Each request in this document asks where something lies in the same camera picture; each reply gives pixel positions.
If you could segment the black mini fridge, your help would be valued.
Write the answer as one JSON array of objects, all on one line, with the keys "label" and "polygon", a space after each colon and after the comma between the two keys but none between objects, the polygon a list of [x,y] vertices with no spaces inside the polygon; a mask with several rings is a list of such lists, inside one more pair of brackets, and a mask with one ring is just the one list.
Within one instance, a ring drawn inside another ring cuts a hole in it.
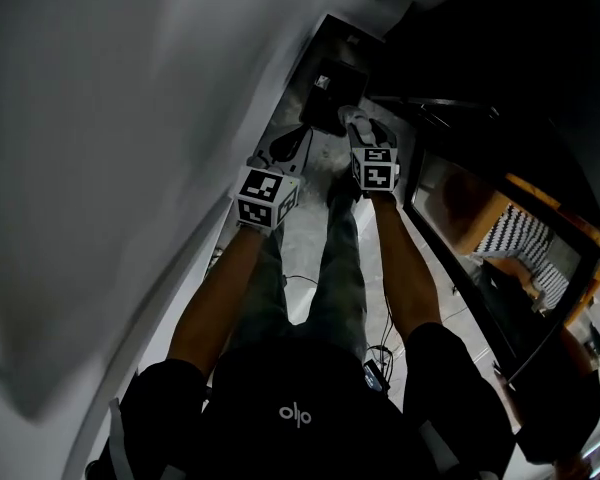
[{"label": "black mini fridge", "polygon": [[452,101],[452,147],[600,227],[600,0],[448,0],[387,48],[381,96]]}]

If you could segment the person's leg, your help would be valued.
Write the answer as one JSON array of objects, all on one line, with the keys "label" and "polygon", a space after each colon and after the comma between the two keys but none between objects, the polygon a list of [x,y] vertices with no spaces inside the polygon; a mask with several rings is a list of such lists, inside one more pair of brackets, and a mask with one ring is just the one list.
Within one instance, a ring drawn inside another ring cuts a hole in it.
[{"label": "person's leg", "polygon": [[294,327],[293,335],[337,346],[362,361],[367,304],[354,203],[348,193],[330,199],[316,293],[307,319]]},{"label": "person's leg", "polygon": [[291,327],[280,251],[283,238],[281,224],[262,244],[227,352],[284,337]]}]

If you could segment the person's right forearm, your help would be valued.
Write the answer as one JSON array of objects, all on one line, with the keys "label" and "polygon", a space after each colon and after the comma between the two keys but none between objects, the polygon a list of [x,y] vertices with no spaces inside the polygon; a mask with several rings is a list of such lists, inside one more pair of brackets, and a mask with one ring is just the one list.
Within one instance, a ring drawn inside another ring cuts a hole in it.
[{"label": "person's right forearm", "polygon": [[378,230],[384,293],[394,326],[404,342],[419,326],[440,324],[437,289],[389,192],[370,196]]}]

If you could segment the white-capped bottle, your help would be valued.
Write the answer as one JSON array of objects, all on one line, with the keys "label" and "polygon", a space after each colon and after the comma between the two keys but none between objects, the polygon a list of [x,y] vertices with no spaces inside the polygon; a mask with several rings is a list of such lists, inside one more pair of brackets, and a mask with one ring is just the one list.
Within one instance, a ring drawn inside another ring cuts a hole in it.
[{"label": "white-capped bottle", "polygon": [[356,106],[345,105],[338,109],[338,118],[345,130],[352,125],[360,136],[360,142],[368,145],[375,144],[375,136],[367,113]]}]

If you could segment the person's right leg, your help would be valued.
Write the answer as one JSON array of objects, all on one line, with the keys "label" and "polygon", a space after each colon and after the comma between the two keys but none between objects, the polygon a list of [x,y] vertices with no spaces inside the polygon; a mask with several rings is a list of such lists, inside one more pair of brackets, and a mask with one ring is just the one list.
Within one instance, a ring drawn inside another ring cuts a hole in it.
[{"label": "person's right leg", "polygon": [[330,199],[316,293],[307,319],[294,327],[293,335],[337,346],[362,361],[367,304],[354,203],[348,193]]}]

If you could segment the glass fridge door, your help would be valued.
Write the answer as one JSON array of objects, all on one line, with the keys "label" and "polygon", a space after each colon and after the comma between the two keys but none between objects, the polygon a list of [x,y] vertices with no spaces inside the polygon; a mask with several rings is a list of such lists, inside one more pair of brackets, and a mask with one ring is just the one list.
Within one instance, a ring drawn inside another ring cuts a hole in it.
[{"label": "glass fridge door", "polygon": [[519,176],[424,140],[410,159],[405,209],[509,381],[539,362],[600,282],[600,226]]}]

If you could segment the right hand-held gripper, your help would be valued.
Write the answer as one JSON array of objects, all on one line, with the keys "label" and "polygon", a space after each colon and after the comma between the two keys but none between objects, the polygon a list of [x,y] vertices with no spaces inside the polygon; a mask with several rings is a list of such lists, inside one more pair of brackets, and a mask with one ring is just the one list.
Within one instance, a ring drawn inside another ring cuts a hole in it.
[{"label": "right hand-held gripper", "polygon": [[400,176],[397,137],[384,123],[370,118],[371,144],[367,147],[367,122],[347,124],[354,178],[363,192],[393,192]]}]

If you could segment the black white striped blanket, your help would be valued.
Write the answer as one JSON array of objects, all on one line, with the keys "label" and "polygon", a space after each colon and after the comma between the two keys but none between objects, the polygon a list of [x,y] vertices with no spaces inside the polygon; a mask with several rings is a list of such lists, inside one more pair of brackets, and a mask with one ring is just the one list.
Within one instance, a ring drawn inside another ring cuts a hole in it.
[{"label": "black white striped blanket", "polygon": [[556,240],[555,233],[539,219],[509,204],[472,255],[518,260],[530,273],[532,286],[545,295],[545,307],[552,310],[569,284],[549,258]]}]

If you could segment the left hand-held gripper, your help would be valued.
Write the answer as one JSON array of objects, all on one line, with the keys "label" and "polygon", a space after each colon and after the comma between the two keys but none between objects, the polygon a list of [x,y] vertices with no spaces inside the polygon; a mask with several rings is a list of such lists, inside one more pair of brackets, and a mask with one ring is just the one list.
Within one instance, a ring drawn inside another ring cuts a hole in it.
[{"label": "left hand-held gripper", "polygon": [[[289,125],[267,132],[259,150],[267,160],[288,162],[289,172],[302,172],[312,139],[309,125]],[[276,229],[296,207],[299,192],[299,178],[243,166],[234,187],[237,221],[259,229]]]}]

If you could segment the person's left forearm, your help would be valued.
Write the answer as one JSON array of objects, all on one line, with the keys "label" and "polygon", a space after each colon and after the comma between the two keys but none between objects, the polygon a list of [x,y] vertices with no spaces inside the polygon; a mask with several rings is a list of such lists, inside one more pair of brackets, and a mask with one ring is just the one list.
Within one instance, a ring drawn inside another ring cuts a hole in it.
[{"label": "person's left forearm", "polygon": [[236,323],[265,236],[242,227],[225,248],[187,304],[171,339],[167,357],[212,373]]}]

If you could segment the person's black shirt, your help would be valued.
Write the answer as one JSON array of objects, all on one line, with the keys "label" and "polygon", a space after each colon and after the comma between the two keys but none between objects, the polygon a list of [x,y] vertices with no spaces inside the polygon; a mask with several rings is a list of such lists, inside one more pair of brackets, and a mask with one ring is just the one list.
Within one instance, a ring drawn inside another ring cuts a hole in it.
[{"label": "person's black shirt", "polygon": [[513,433],[464,343],[427,323],[405,359],[399,406],[356,357],[318,341],[233,350],[211,380],[185,361],[154,364],[131,382],[87,480],[501,478]]}]

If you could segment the person's left leg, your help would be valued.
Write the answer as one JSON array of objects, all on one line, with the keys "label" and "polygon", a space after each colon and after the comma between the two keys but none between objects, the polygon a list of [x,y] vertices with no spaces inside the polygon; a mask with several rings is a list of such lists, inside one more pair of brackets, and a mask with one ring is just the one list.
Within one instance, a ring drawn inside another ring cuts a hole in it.
[{"label": "person's left leg", "polygon": [[281,224],[262,244],[227,352],[284,337],[291,327],[280,251],[283,238]]}]

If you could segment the orange cushion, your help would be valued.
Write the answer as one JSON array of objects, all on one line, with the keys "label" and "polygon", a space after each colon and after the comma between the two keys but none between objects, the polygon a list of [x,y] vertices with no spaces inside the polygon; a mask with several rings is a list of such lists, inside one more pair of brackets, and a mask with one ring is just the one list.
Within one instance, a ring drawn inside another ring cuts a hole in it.
[{"label": "orange cushion", "polygon": [[466,171],[453,172],[442,186],[447,239],[461,255],[472,253],[498,221],[510,200]]}]

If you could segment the person's right shoe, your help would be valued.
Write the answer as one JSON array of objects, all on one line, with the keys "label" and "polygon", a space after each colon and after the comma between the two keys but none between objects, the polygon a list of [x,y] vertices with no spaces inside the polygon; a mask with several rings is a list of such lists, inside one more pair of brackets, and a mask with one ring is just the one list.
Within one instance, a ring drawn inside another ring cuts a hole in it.
[{"label": "person's right shoe", "polygon": [[349,164],[347,169],[332,181],[327,193],[327,206],[331,207],[335,199],[340,196],[350,198],[354,202],[358,202],[361,197],[361,189],[354,176],[352,164]]}]

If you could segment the small blue device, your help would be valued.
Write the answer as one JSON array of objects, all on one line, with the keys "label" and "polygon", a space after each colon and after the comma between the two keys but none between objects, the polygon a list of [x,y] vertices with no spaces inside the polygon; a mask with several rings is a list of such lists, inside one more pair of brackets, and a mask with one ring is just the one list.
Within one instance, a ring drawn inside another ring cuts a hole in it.
[{"label": "small blue device", "polygon": [[389,383],[374,360],[368,360],[363,364],[365,381],[373,391],[388,394]]}]

